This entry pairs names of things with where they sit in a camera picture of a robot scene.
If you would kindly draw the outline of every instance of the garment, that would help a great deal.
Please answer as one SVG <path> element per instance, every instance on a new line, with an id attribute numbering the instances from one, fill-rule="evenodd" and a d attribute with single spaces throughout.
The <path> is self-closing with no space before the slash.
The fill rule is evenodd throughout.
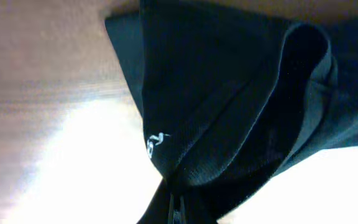
<path id="1" fill-rule="evenodd" d="M 143 0 L 106 29 L 164 178 L 139 223 L 216 223 L 319 150 L 358 146 L 358 19 Z"/>

